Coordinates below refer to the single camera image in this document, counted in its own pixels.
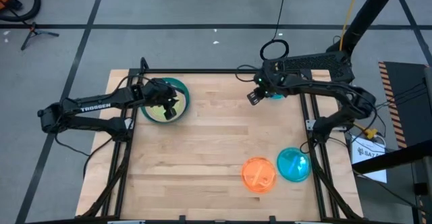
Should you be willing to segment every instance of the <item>tripod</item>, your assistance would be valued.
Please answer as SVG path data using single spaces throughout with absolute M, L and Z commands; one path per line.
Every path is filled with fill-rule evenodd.
M 12 8 L 10 8 L 9 6 L 8 6 L 8 4 L 6 4 L 6 2 L 4 2 L 4 1 L 2 1 L 2 0 L 0 0 L 0 3 L 1 4 L 3 4 L 3 6 L 6 8 L 6 9 L 8 9 L 10 12 L 12 12 L 12 14 L 15 16 L 15 17 L 19 17 L 19 15 L 12 9 Z M 30 32 L 28 33 L 28 35 L 27 35 L 27 37 L 26 37 L 26 40 L 24 41 L 24 43 L 22 44 L 22 46 L 21 46 L 21 50 L 23 51 L 24 49 L 26 49 L 26 47 L 27 47 L 27 43 L 28 43 L 28 41 L 31 39 L 31 38 L 33 38 L 33 37 L 35 37 L 35 36 L 38 36 L 38 35 L 41 35 L 41 34 L 48 34 L 48 35 L 51 35 L 51 36 L 56 36 L 56 37 L 58 37 L 58 36 L 60 36 L 60 34 L 57 34 L 57 33 L 54 33 L 54 32 L 47 32 L 47 31 L 42 31 L 42 30 L 39 30 L 39 29 L 37 29 L 37 24 L 36 24 L 36 22 L 33 22 L 33 23 L 31 23 L 31 24 L 28 24 L 26 21 L 21 21 L 24 25 L 27 25 L 27 26 L 29 26 L 29 29 L 30 29 Z

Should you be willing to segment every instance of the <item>wooden tabletop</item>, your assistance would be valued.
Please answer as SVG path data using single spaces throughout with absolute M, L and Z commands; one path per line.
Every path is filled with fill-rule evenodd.
M 128 70 L 112 70 L 107 93 L 127 75 Z M 300 183 L 278 175 L 267 194 L 249 192 L 240 179 L 242 165 L 249 158 L 265 157 L 275 164 L 281 150 L 306 141 L 299 96 L 252 106 L 246 95 L 255 88 L 254 83 L 240 82 L 233 74 L 146 76 L 181 80 L 190 91 L 190 108 L 183 118 L 168 125 L 150 122 L 138 112 L 122 219 L 176 220 L 186 215 L 188 220 L 266 221 L 275 215 L 278 221 L 319 220 L 312 174 Z M 329 73 L 313 71 L 313 78 L 328 81 Z M 338 109 L 333 98 L 318 96 L 317 100 L 322 116 Z M 119 109 L 105 109 L 101 118 L 119 114 Z M 342 133 L 334 132 L 331 137 L 344 141 Z M 93 150 L 109 135 L 98 132 L 94 138 Z M 113 145 L 100 150 L 88 164 L 77 215 L 87 211 L 105 187 Z M 336 189 L 362 215 L 345 146 L 329 140 L 327 153 Z M 328 202 L 325 188 L 323 195 Z M 114 190 L 110 213 L 116 196 Z M 331 216 L 328 203 L 326 209 Z

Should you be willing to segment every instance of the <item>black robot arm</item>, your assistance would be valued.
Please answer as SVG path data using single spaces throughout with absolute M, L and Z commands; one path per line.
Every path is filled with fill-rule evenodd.
M 313 138 L 326 142 L 334 127 L 352 123 L 355 119 L 368 118 L 375 106 L 375 97 L 363 88 L 339 82 L 318 82 L 304 80 L 296 74 L 278 72 L 277 63 L 264 61 L 263 67 L 254 75 L 258 87 L 248 94 L 252 105 L 265 97 L 280 94 L 284 97 L 300 93 L 331 96 L 337 99 L 342 107 L 329 117 L 316 119 L 313 125 Z
M 124 119 L 95 119 L 78 117 L 79 113 L 86 113 L 107 108 L 130 109 L 132 107 L 163 106 L 165 118 L 176 116 L 173 108 L 177 100 L 177 93 L 184 93 L 160 78 L 153 78 L 145 85 L 134 84 L 125 88 L 118 88 L 111 94 L 91 96 L 82 99 L 66 98 L 60 103 L 53 103 L 46 109 L 39 110 L 40 124 L 45 133 L 58 134 L 67 129 L 105 131 L 114 140 L 124 140 L 129 126 Z

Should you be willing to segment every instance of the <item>gray floor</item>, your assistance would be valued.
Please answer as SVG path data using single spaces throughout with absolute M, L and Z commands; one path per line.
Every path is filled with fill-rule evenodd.
M 43 0 L 39 24 L 86 24 L 95 0 Z M 357 0 L 354 14 L 365 0 Z M 95 24 L 274 24 L 280 0 L 102 0 Z M 350 0 L 285 0 L 282 24 L 343 24 Z M 432 0 L 406 0 L 418 24 L 432 25 Z M 59 38 L 38 37 L 19 50 L 26 30 L 1 29 L 0 222 L 13 223 L 45 141 L 36 117 L 38 109 L 58 101 L 74 61 L 83 30 L 55 30 Z M 374 24 L 409 25 L 398 0 L 391 0 Z M 280 30 L 290 55 L 320 53 L 340 30 Z M 71 97 L 105 91 L 111 69 L 138 67 L 145 56 L 152 68 L 235 68 L 259 65 L 259 49 L 274 30 L 92 30 L 76 74 Z M 432 31 L 422 31 L 432 44 Z M 281 54 L 269 48 L 266 56 Z M 378 61 L 426 64 L 411 30 L 370 30 L 352 56 L 355 85 L 385 100 Z M 389 113 L 387 143 L 396 148 Z M 375 124 L 379 130 L 382 125 Z M 59 139 L 86 152 L 93 134 L 68 131 Z M 85 158 L 54 144 L 27 221 L 72 218 L 82 185 Z M 392 187 L 410 198 L 410 167 L 392 170 Z M 365 216 L 377 221 L 411 223 L 411 210 L 391 196 L 377 199 L 373 183 L 358 181 Z

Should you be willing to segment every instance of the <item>blue bowl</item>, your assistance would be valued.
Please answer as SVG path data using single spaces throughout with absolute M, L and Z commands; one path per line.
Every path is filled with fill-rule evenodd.
M 290 147 L 277 156 L 277 170 L 282 177 L 292 182 L 301 182 L 311 173 L 311 162 L 300 149 Z

